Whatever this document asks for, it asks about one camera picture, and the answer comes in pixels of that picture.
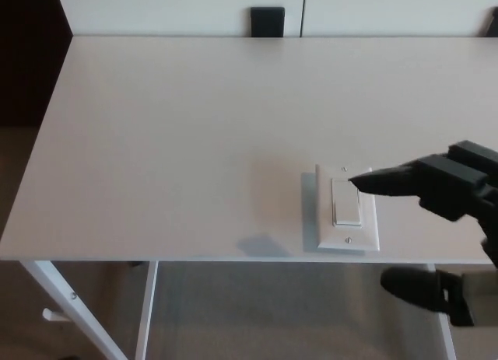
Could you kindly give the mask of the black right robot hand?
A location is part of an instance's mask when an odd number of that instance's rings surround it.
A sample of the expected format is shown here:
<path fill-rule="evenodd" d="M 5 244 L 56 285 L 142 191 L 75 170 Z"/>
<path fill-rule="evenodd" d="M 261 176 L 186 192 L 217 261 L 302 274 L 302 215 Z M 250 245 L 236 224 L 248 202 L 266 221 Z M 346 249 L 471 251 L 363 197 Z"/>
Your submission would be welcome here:
<path fill-rule="evenodd" d="M 497 262 L 497 153 L 470 141 L 447 152 L 349 178 L 360 192 L 417 197 L 419 206 L 450 222 L 474 218 L 482 231 L 482 249 Z M 382 288 L 413 306 L 447 315 L 454 327 L 497 325 L 497 271 L 461 275 L 414 267 L 389 267 Z"/>

